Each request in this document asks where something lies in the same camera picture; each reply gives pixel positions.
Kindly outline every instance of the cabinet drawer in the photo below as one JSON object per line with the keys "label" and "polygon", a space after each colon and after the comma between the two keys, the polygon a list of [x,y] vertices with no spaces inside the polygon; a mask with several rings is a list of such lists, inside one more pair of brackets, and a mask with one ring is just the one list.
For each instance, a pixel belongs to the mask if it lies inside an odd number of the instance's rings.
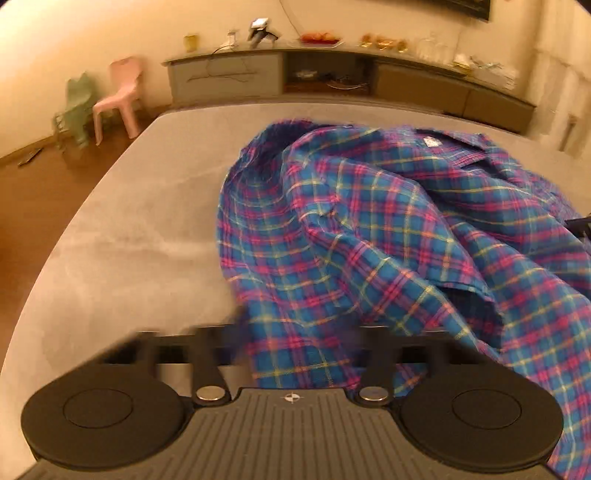
{"label": "cabinet drawer", "polygon": [[380,64],[375,95],[388,102],[428,107],[460,116],[470,91],[466,82],[418,69]]}
{"label": "cabinet drawer", "polygon": [[468,96],[463,117],[516,134],[525,134],[534,108],[517,99],[475,87]]}
{"label": "cabinet drawer", "polygon": [[169,65],[174,103],[250,96],[275,96],[282,91],[280,53],[220,55]]}

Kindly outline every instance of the cable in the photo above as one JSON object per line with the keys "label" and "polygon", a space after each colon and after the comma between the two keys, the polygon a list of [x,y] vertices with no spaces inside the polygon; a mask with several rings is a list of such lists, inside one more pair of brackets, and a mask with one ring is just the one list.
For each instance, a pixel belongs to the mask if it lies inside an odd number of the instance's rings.
{"label": "cable", "polygon": [[235,76],[237,76],[237,75],[253,75],[253,74],[257,73],[257,72],[255,72],[255,71],[252,71],[252,70],[251,70],[251,69],[248,67],[248,65],[246,64],[246,61],[245,61],[245,59],[244,59],[244,56],[241,56],[241,57],[240,57],[240,59],[242,60],[242,64],[244,65],[244,68],[245,68],[245,70],[246,70],[245,72],[239,72],[239,73],[225,73],[225,74],[222,74],[222,75],[216,75],[216,74],[212,74],[212,73],[209,71],[209,63],[212,61],[212,59],[213,59],[213,56],[214,56],[214,55],[215,55],[215,54],[216,54],[218,51],[220,51],[220,50],[223,50],[224,48],[229,48],[230,50],[234,51],[234,48],[233,48],[233,47],[229,47],[229,46],[222,46],[222,47],[218,47],[218,48],[216,48],[216,49],[215,49],[213,52],[211,52],[211,53],[209,54],[209,56],[208,56],[208,58],[207,58],[207,63],[205,64],[205,73],[206,73],[206,75],[204,75],[204,76],[200,76],[200,77],[192,76],[191,78],[189,78],[189,80],[201,80],[201,79],[206,79],[206,78],[213,78],[213,77],[215,77],[215,78],[225,78],[225,79],[228,79],[228,80],[234,80],[235,82],[240,82],[240,83],[248,83],[248,82],[250,82],[250,81],[251,81],[251,79],[248,79],[248,80],[241,80],[241,79],[237,79],[237,78],[235,78]]}
{"label": "cable", "polygon": [[294,23],[291,19],[291,16],[289,15],[289,13],[287,13],[287,10],[285,9],[285,5],[283,4],[283,0],[279,0],[279,4],[281,5],[281,8],[283,9],[283,13],[285,13],[285,16],[289,20],[291,26],[294,28],[295,33],[297,34],[298,38],[300,38],[301,37],[300,30],[294,25]]}
{"label": "cable", "polygon": [[367,87],[367,83],[360,83],[359,85],[352,85],[352,86],[346,86],[346,87],[337,87],[334,84],[331,84],[329,82],[326,82],[326,86],[330,87],[330,88],[334,88],[336,90],[355,90],[357,88],[363,88],[363,87]]}

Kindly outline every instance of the circular pad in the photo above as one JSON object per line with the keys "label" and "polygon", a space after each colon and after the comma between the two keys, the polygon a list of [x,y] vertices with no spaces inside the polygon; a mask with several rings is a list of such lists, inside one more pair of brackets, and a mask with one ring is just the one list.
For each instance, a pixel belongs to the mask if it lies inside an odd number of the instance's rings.
{"label": "circular pad", "polygon": [[68,400],[64,415],[79,427],[104,429],[125,420],[133,409],[134,402],[129,395],[108,388],[93,388]]}
{"label": "circular pad", "polygon": [[102,364],[42,388],[21,416],[36,457],[84,470],[143,460],[172,442],[183,421],[183,404],[168,385],[133,367]]}
{"label": "circular pad", "polygon": [[501,365],[449,365],[407,395],[401,420],[417,446],[462,470],[501,473],[547,459],[563,428],[556,400]]}
{"label": "circular pad", "polygon": [[457,418],[478,429],[502,429],[521,415],[519,402],[496,390],[478,389],[460,393],[453,399]]}

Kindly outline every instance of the pink plastic chair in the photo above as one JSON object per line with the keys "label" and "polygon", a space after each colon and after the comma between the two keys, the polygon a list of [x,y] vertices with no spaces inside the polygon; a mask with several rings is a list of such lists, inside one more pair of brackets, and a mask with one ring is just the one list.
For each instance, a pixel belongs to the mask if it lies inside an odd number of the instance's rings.
{"label": "pink plastic chair", "polygon": [[139,135],[139,126],[132,104],[133,101],[139,100],[139,76],[141,73],[142,65],[137,57],[128,57],[111,64],[111,80],[118,91],[114,95],[99,100],[92,108],[97,145],[103,140],[100,113],[113,108],[118,108],[121,112],[129,137],[135,138]]}

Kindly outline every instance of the gray table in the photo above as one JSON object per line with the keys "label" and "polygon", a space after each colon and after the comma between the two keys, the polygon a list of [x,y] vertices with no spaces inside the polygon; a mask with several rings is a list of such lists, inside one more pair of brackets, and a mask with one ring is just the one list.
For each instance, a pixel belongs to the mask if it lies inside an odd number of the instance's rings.
{"label": "gray table", "polygon": [[[215,244],[220,186],[238,152],[281,118],[485,132],[529,168],[572,185],[574,160],[458,119],[363,105],[270,103],[168,113],[115,163],[43,267],[0,375],[0,479],[33,463],[20,429],[29,396],[130,332],[176,333],[233,309]],[[579,208],[589,208],[585,195]]]}

